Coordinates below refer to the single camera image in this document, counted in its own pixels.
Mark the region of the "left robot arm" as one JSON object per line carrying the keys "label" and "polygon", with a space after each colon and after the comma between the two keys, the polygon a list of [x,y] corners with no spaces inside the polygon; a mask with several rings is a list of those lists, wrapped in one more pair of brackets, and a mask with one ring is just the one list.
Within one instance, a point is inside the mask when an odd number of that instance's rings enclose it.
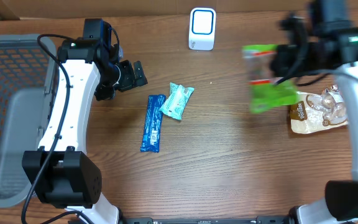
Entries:
{"label": "left robot arm", "polygon": [[140,62],[124,60],[117,32],[102,19],[86,19],[83,35],[63,37],[57,53],[57,94],[39,146],[26,151],[22,167],[29,195],[74,214],[84,223],[124,223],[122,212],[102,193],[102,175],[86,151],[86,130],[93,100],[113,99],[147,84]]}

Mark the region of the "beige snack bag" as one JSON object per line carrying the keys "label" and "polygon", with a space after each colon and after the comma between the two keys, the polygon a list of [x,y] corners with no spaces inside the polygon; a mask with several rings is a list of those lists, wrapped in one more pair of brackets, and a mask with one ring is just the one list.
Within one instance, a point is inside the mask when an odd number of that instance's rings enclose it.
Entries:
{"label": "beige snack bag", "polygon": [[291,130],[311,134],[348,124],[344,99],[337,85],[322,93],[297,92],[299,101],[290,107]]}

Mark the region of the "blue cookie packet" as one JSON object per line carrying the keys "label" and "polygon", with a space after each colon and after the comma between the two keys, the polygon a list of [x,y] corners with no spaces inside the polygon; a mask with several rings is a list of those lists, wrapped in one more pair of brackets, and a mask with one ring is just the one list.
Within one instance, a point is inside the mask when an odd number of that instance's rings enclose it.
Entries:
{"label": "blue cookie packet", "polygon": [[165,100],[165,95],[148,96],[144,133],[140,147],[141,152],[159,152],[160,132],[163,118],[163,114],[160,111],[160,108]]}

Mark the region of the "light teal snack packet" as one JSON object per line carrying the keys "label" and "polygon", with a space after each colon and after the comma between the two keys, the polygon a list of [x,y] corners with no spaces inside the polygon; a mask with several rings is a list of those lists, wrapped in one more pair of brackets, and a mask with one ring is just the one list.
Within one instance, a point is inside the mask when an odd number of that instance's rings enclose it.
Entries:
{"label": "light teal snack packet", "polygon": [[170,95],[161,106],[160,111],[173,119],[181,120],[186,104],[194,90],[193,87],[170,83]]}

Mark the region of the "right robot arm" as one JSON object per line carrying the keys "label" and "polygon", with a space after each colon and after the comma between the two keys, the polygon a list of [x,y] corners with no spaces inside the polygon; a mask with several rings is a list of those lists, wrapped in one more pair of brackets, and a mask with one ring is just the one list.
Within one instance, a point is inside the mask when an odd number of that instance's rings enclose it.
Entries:
{"label": "right robot arm", "polygon": [[321,200],[292,208],[285,223],[358,222],[358,27],[343,0],[315,0],[311,26],[289,15],[281,23],[290,42],[280,45],[270,68],[279,83],[292,78],[332,74],[344,99],[352,147],[352,179],[331,180]]}

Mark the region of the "green gummy candy bag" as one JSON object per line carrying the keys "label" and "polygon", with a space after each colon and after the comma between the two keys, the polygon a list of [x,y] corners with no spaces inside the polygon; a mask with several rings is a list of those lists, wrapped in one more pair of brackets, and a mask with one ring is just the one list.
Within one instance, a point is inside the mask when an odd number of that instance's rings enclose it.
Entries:
{"label": "green gummy candy bag", "polygon": [[253,114],[293,105],[298,101],[297,89],[292,82],[275,84],[279,78],[273,75],[270,63],[276,55],[276,49],[275,44],[245,45],[242,48],[249,84],[249,109]]}

